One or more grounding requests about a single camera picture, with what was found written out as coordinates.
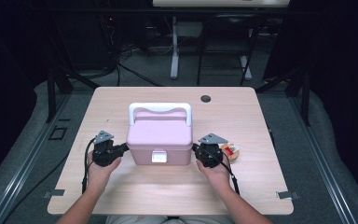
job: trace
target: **human hand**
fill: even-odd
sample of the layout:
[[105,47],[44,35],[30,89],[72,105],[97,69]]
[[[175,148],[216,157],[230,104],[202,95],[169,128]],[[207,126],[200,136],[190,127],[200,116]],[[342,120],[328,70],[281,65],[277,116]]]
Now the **human hand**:
[[106,188],[110,174],[120,165],[121,157],[118,157],[110,165],[104,167],[99,166],[95,162],[91,162],[92,151],[88,154],[89,180],[86,191],[92,191],[101,195]]
[[[223,155],[223,163],[229,167],[228,159],[225,155]],[[202,162],[199,160],[196,160],[196,163],[199,167],[199,170],[208,178],[209,183],[215,190],[221,188],[231,188],[231,186],[229,185],[228,170],[222,164],[219,164],[214,168],[210,168],[204,167]]]

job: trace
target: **gray floor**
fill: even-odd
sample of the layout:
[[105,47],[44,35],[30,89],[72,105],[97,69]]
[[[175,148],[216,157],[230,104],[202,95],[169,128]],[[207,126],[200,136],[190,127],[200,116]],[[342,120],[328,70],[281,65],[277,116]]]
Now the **gray floor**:
[[[181,45],[179,78],[176,80],[170,79],[171,53],[145,54],[136,50],[132,52],[130,58],[122,59],[120,62],[164,86],[196,86],[197,56],[194,43],[194,40],[187,39]],[[272,39],[259,38],[250,67],[254,78],[252,81],[247,81],[244,86],[257,88],[263,84],[262,76],[272,46]],[[164,52],[167,49],[156,48],[156,50]],[[150,83],[124,69],[120,69],[120,75],[120,86],[151,86]],[[201,86],[238,86],[240,79],[239,76],[202,77]],[[62,107],[51,124],[45,123],[48,117],[47,84],[42,83],[35,88],[38,100],[33,116],[0,167],[0,222],[7,215],[8,208],[31,190],[70,150],[92,95],[90,88],[76,80],[71,81],[75,90],[71,95],[61,95],[58,92],[59,105]],[[95,78],[93,81],[101,86],[116,86],[117,71],[106,77]],[[295,211],[292,215],[268,217],[275,223],[341,223],[343,219],[332,200],[324,176],[320,173],[302,121],[296,118],[297,110],[294,105],[297,100],[286,98],[282,93],[283,88],[284,84],[268,93],[258,94],[258,99],[266,122],[273,132],[276,153],[287,186],[289,190],[298,192],[300,198],[293,201]],[[339,159],[330,121],[322,103],[314,94],[310,98],[310,124],[345,202],[348,203],[354,219],[358,222],[358,186]],[[62,140],[48,140],[55,126],[67,130]],[[41,133],[46,133],[48,137],[40,139]],[[39,147],[40,150],[33,154],[35,147]],[[24,164],[29,159],[29,155],[34,155],[35,163]],[[8,190],[13,189],[11,188],[13,178],[21,167],[27,165],[32,169],[24,176],[24,182],[18,185],[17,190],[12,190],[14,193],[9,194],[12,199],[8,200],[5,196],[8,195]],[[48,199],[43,198],[42,195],[55,188],[61,169],[62,165],[34,189],[11,214],[7,223],[55,222],[58,217],[47,212]],[[105,217],[96,216],[89,223],[103,223],[104,219]]]

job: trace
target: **human arm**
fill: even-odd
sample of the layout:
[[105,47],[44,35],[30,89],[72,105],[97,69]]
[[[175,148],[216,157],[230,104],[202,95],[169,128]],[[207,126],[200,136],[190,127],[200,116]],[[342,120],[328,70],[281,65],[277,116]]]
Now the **human arm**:
[[[225,164],[228,164],[228,160],[225,156],[223,160]],[[214,191],[226,205],[228,212],[236,224],[271,223],[229,185],[228,171],[224,166],[218,165],[214,168],[208,168],[204,167],[201,161],[197,160],[196,163],[200,171],[207,177]]]
[[90,219],[95,204],[103,194],[109,181],[110,174],[118,167],[121,158],[115,159],[112,164],[101,167],[90,163],[92,154],[89,153],[89,180],[86,191],[77,199],[77,201],[66,211],[57,223],[87,223]]

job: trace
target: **person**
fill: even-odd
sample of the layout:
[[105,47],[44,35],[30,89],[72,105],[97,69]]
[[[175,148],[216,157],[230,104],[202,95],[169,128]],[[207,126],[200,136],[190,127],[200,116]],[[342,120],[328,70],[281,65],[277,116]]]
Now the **person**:
[[[121,158],[115,159],[112,164],[101,167],[92,161],[92,152],[88,155],[89,161],[89,180],[86,191],[76,200],[76,202],[58,220],[58,224],[66,223],[87,223],[92,214],[92,210],[99,198],[103,194],[109,181],[111,173],[120,165]],[[261,215],[250,204],[248,204],[229,184],[229,174],[222,165],[214,168],[204,167],[202,162],[196,160],[199,170],[207,177],[208,182],[213,187],[216,194],[225,204],[230,217],[179,217],[178,219],[168,219],[167,217],[137,217],[137,216],[111,216],[107,223],[153,223],[153,224],[190,224],[190,223],[271,223],[266,217]]]

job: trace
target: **pink storage box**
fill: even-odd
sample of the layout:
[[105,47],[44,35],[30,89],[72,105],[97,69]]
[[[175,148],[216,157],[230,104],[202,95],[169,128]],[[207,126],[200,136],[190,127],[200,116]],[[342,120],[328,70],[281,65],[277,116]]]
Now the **pink storage box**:
[[127,146],[138,165],[188,165],[193,146],[191,106],[133,103]]

